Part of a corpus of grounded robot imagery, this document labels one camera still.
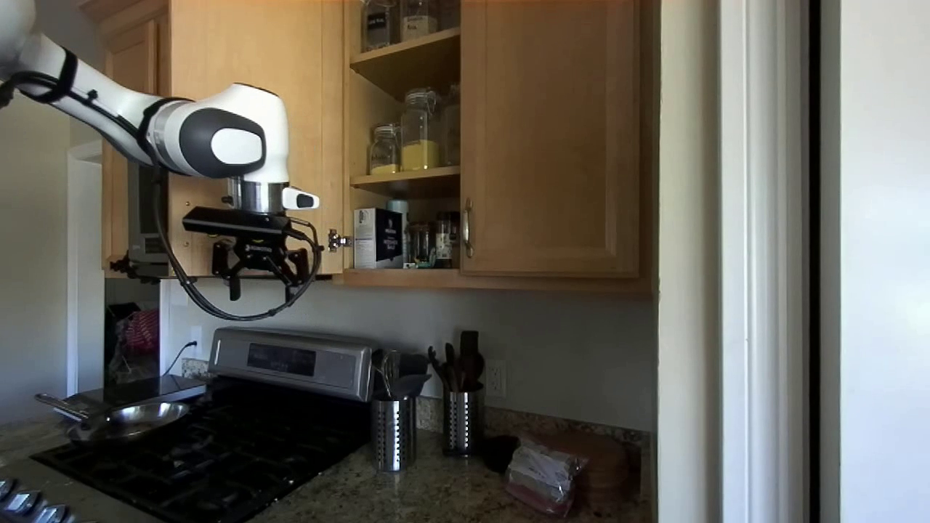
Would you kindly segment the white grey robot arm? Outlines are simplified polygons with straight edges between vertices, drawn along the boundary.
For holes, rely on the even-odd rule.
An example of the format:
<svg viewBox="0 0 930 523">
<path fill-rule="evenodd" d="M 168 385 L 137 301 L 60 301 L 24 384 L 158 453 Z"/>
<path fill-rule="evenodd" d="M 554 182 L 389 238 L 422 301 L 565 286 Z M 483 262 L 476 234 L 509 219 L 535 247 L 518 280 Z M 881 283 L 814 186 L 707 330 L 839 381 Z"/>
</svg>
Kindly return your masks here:
<svg viewBox="0 0 930 523">
<path fill-rule="evenodd" d="M 283 280 L 293 301 L 309 289 L 320 247 L 293 227 L 290 208 L 316 208 L 315 190 L 290 182 L 286 102 L 233 80 L 207 97 L 126 86 L 39 29 L 36 0 L 0 0 L 4 97 L 24 92 L 100 131 L 127 158 L 166 174 L 233 180 L 226 208 L 195 206 L 185 233 L 226 234 L 213 273 L 242 296 L 242 273 Z"/>
</svg>

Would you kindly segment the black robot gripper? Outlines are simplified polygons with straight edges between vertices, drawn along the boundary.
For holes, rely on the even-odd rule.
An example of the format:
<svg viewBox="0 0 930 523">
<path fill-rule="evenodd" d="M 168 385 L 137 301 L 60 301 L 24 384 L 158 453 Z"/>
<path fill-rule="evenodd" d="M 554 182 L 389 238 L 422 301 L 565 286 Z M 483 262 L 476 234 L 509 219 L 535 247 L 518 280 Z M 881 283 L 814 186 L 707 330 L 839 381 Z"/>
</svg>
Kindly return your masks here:
<svg viewBox="0 0 930 523">
<path fill-rule="evenodd" d="M 316 241 L 283 211 L 195 206 L 182 215 L 185 233 L 216 234 L 213 273 L 226 280 L 230 299 L 242 296 L 243 273 L 264 273 L 296 292 L 310 280 Z"/>
</svg>

